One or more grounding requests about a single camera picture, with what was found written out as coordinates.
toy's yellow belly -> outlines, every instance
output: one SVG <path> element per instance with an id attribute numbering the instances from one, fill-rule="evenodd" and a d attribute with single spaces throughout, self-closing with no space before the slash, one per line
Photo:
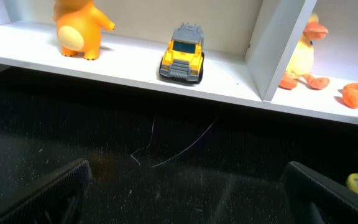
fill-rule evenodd
<path id="1" fill-rule="evenodd" d="M 313 54 L 313 48 L 298 44 L 286 70 L 295 74 L 293 78 L 300 78 L 302 75 L 310 73 L 314 62 Z"/>
<path id="2" fill-rule="evenodd" d="M 60 44 L 70 50 L 81 50 L 84 47 L 84 38 L 80 32 L 70 26 L 62 26 L 58 31 Z"/>

toy vehicle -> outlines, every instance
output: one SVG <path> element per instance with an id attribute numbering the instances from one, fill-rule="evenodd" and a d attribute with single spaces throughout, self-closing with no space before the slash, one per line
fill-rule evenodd
<path id="1" fill-rule="evenodd" d="M 204 73 L 204 32 L 200 26 L 182 24 L 173 32 L 160 65 L 160 75 L 200 83 Z"/>

